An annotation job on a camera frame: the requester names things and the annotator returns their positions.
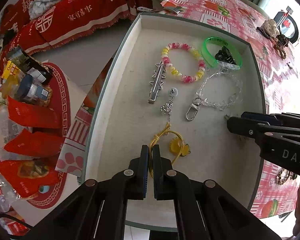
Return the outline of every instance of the clear beaded chain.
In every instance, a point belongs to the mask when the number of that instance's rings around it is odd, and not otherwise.
[[[231,78],[234,81],[235,85],[237,86],[238,91],[236,93],[234,93],[233,95],[229,96],[229,98],[226,101],[222,100],[221,103],[209,102],[207,98],[203,99],[204,87],[207,84],[208,80],[213,77],[218,77],[218,76],[222,76],[222,75]],[[241,94],[241,90],[242,90],[242,82],[240,80],[238,80],[233,74],[231,74],[229,72],[229,69],[223,68],[219,72],[216,72],[213,75],[209,76],[202,83],[201,87],[199,88],[199,90],[197,91],[196,94],[199,98],[202,98],[202,105],[210,106],[210,107],[216,108],[220,111],[224,111],[227,107],[232,106],[237,101],[237,99],[239,98],[239,96]]]

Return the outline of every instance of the yellow cord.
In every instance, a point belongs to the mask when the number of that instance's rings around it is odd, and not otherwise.
[[[154,138],[153,138],[153,140],[151,141],[151,143],[149,145],[149,165],[148,166],[149,166],[149,172],[150,172],[150,175],[151,175],[152,178],[153,178],[152,148],[159,141],[159,139],[160,139],[160,137],[162,135],[167,134],[167,133],[173,133],[173,134],[175,134],[179,138],[179,140],[181,142],[180,151],[179,151],[178,155],[174,158],[174,160],[171,162],[172,165],[179,158],[179,156],[181,155],[181,153],[183,151],[183,147],[185,146],[185,142],[183,141],[182,136],[179,133],[177,133],[177,132],[170,131],[169,130],[170,127],[171,127],[171,124],[169,122],[167,122],[166,127],[160,133],[154,135]]]

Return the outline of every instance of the screw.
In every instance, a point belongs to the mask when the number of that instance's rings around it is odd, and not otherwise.
[[[176,176],[177,172],[175,170],[168,170],[167,175],[170,177]]]
[[[92,187],[96,184],[96,181],[94,179],[88,179],[86,182],[85,182],[86,186],[88,187]]]
[[[209,179],[209,180],[206,181],[205,185],[207,187],[213,188],[216,185],[216,183],[213,180]]]
[[[123,174],[126,175],[126,176],[131,176],[131,175],[133,175],[133,170],[125,170],[123,172]]]

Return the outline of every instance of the red packet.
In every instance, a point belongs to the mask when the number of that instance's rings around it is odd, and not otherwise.
[[[46,165],[44,160],[0,162],[0,173],[22,198],[28,198],[39,191],[40,186],[59,182],[58,171]]]
[[[26,156],[46,158],[60,153],[65,138],[44,132],[31,133],[26,129],[9,141],[4,149]]]
[[[61,120],[51,108],[21,103],[8,97],[9,118],[14,122],[29,127],[60,128]]]

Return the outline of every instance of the red blanket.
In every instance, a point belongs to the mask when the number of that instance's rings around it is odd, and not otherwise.
[[[12,28],[15,32],[18,32],[23,25],[30,21],[28,13],[30,1],[33,0],[19,0],[14,5],[9,4],[5,7],[0,22],[0,34],[4,34],[7,30]]]
[[[29,22],[0,55],[0,75],[6,54],[21,46],[28,54],[53,49],[79,37],[90,35],[97,28],[106,28],[119,18],[134,19],[137,7],[152,8],[151,0],[62,0],[42,17]]]

